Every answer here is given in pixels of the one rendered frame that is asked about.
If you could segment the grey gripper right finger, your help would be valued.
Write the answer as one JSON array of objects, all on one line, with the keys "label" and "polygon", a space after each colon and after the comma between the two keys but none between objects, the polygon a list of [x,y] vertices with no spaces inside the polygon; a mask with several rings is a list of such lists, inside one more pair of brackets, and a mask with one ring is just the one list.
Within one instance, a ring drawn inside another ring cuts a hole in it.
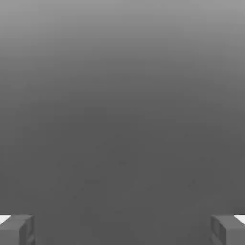
[{"label": "grey gripper right finger", "polygon": [[245,215],[212,215],[211,245],[245,245]]}]

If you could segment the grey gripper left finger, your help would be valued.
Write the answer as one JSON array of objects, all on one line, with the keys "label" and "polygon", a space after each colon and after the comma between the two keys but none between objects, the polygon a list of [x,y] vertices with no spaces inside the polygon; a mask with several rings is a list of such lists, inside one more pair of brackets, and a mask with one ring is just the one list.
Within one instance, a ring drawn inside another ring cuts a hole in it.
[{"label": "grey gripper left finger", "polygon": [[0,215],[0,245],[36,245],[35,217]]}]

